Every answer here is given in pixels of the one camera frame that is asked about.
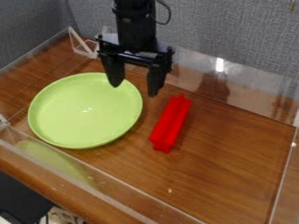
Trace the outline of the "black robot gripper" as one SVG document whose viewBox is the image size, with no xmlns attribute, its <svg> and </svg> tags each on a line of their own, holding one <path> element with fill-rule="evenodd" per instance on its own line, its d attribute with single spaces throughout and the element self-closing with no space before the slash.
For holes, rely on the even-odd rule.
<svg viewBox="0 0 299 224">
<path fill-rule="evenodd" d="M 148 96 L 154 97 L 172 69 L 173 49 L 158 43 L 156 26 L 166 25 L 172 11 L 164 0 L 112 0 L 116 33 L 97 36 L 108 82 L 116 88 L 125 78 L 125 63 L 146 67 Z"/>
</svg>

